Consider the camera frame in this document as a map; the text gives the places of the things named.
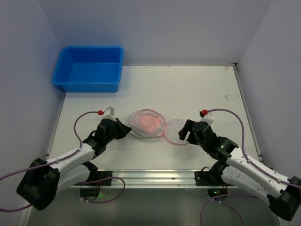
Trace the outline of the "white mesh laundry bag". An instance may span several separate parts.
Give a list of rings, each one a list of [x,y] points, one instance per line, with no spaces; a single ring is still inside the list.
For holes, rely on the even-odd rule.
[[[162,120],[161,126],[155,132],[148,132],[140,125],[138,116],[144,114],[152,114]],[[178,132],[183,128],[184,124],[185,120],[183,119],[171,119],[167,121],[163,115],[151,109],[137,110],[128,118],[128,125],[134,136],[140,139],[164,137],[173,145],[186,145],[188,143],[187,141],[180,140],[178,135]]]

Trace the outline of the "pink bra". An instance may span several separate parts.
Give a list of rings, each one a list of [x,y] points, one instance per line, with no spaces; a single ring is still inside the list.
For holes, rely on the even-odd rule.
[[[148,132],[155,132],[162,123],[162,120],[152,114],[144,114],[138,116],[140,125]]]

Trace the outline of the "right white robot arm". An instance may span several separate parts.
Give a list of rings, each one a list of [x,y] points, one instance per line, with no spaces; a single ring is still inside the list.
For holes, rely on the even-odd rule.
[[[279,218],[291,221],[301,204],[300,178],[287,177],[266,167],[226,137],[219,137],[205,122],[187,120],[180,140],[200,146],[216,163],[196,178],[217,186],[232,185],[258,197]]]

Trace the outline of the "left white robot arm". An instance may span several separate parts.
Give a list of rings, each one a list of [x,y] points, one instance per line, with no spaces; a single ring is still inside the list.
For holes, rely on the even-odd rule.
[[[74,150],[49,161],[35,159],[16,192],[37,210],[45,209],[57,194],[76,184],[99,185],[105,177],[91,162],[113,140],[126,137],[131,128],[119,119],[102,119],[97,129]]]

